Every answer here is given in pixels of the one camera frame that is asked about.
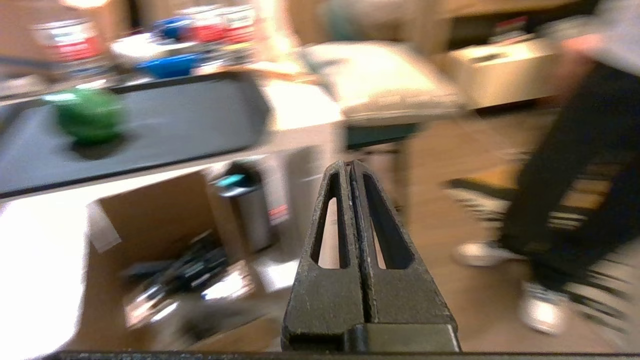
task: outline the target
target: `green ball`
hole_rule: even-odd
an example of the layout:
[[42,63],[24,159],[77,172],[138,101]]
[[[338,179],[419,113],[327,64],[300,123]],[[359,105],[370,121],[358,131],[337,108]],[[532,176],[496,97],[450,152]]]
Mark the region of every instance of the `green ball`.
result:
[[43,98],[55,106],[58,125],[77,143],[106,143],[122,134],[124,107],[108,90],[74,88]]

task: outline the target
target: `person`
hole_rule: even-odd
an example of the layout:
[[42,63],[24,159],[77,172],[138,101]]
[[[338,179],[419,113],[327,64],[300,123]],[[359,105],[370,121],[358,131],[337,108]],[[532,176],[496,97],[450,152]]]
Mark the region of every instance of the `person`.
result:
[[[532,281],[524,283],[519,315],[548,334],[566,327],[565,284],[640,235],[640,0],[602,0],[596,18],[598,31],[565,44],[573,54],[566,59],[577,67],[564,66],[558,78],[572,94],[518,175],[499,238],[456,249],[466,265],[528,259]],[[585,58],[593,61],[587,66]],[[576,81],[575,69],[586,75]],[[577,229],[551,229],[549,213],[590,161],[611,149],[635,156],[603,203]]]

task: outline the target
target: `box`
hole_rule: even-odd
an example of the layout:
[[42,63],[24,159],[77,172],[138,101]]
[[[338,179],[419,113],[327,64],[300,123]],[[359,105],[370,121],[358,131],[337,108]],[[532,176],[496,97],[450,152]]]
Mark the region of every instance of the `box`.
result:
[[[0,0],[0,67],[4,72],[47,73],[50,59],[30,30],[38,23],[38,14],[32,7],[34,2]],[[105,42],[130,32],[127,0],[110,0],[100,8],[86,11],[86,14],[96,22]]]
[[553,95],[549,79],[555,64],[551,44],[536,39],[451,51],[447,71],[476,109]]
[[[156,332],[148,331],[148,327],[131,330],[125,326],[124,298],[131,289],[120,272],[140,261],[177,258],[195,236],[208,230],[217,233],[204,176],[187,174],[101,199],[99,204],[118,239],[113,241],[109,231],[94,231],[92,224],[83,313],[79,330],[65,349],[174,350],[166,345],[173,339],[158,344],[158,338],[150,337]],[[187,344],[186,350],[264,350],[279,337],[279,324],[268,317],[256,319]]]

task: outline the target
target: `white box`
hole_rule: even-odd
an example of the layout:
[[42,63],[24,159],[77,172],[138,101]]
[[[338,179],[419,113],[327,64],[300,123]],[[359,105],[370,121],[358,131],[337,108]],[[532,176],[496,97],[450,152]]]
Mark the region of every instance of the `white box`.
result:
[[449,53],[447,72],[471,108],[485,108],[553,95],[555,55],[552,44],[542,38],[471,46]]

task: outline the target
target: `white sneaker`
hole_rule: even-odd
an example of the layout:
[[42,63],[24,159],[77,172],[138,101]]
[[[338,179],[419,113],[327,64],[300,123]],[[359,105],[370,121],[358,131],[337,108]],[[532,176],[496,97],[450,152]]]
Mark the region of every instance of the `white sneaker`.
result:
[[522,285],[520,319],[530,328],[549,335],[558,335],[566,327],[569,298],[535,282]]
[[468,266],[494,266],[507,260],[526,259],[524,256],[502,248],[497,241],[464,243],[456,248],[454,257]]

